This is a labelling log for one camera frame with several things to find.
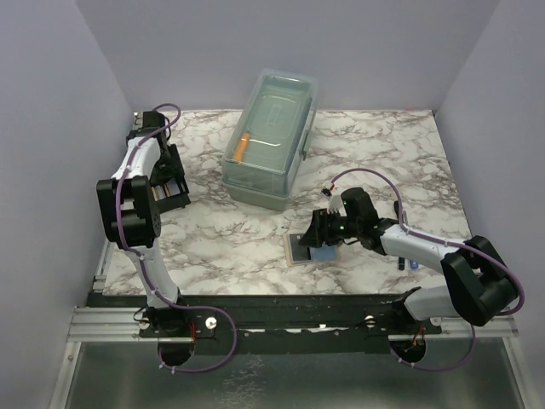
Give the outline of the black card box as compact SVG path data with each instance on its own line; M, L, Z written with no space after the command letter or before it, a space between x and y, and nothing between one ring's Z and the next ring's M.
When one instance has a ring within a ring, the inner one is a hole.
M177 146L170 144L152 169L152 194L161 214L191 203L185 171Z

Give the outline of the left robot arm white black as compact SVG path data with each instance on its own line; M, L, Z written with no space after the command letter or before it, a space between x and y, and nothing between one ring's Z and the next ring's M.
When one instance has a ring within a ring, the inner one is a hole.
M178 337L188 328L187 313L176 307L181 294L161 255L161 216L152 193L152 171L166 153L171 122L158 110L141 114L141 126L127 137L127 152L118 169L100 180L96 193L106 238L134 264L144 285L146 305L164 310L160 327Z

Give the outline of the black VIP credit card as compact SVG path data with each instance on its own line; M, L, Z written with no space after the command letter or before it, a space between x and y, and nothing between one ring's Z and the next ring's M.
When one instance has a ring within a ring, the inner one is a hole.
M301 245L300 239L301 236L298 233L294 233L289 236L291 260L293 263L303 263L312 260L310 248L308 246Z

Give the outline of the aluminium extrusion rail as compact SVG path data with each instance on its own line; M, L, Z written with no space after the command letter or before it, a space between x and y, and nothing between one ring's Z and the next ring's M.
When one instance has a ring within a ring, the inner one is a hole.
M69 325L69 343L155 343L157 337L141 337L133 319L137 308L75 308Z

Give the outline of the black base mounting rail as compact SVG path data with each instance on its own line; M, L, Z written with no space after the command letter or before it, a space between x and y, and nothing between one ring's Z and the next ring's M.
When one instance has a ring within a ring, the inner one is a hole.
M389 337L439 334L401 310L400 296L186 296L188 311L145 312L140 336L199 354L386 354Z

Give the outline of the orange tool inside toolbox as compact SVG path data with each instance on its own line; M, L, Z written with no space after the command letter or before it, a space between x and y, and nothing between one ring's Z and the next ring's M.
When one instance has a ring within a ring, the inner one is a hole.
M248 142L250 141L250 138L251 138L250 132L244 132L240 136L240 139L238 140L237 145L233 150L233 154L232 154L232 160L233 161L238 162L238 163L243 162L244 152L246 150Z

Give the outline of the translucent green plastic toolbox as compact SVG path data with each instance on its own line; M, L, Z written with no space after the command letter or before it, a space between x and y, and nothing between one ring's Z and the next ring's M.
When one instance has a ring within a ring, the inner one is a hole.
M222 156L222 182L236 201L283 211L313 139L316 78L265 69L260 73ZM251 138L242 163L232 160L240 136Z

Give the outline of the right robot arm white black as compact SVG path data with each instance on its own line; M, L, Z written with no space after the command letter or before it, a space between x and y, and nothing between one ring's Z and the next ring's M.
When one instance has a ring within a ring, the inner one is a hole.
M392 218L380 217L361 187L330 200L344 210L314 210L299 240L301 246L319 248L354 239L366 250L411 259L443 274L444 285L415 288L397 299L391 315L397 331L412 333L431 318L462 318L483 326L519 297L519 289L488 239L441 239L403 228Z

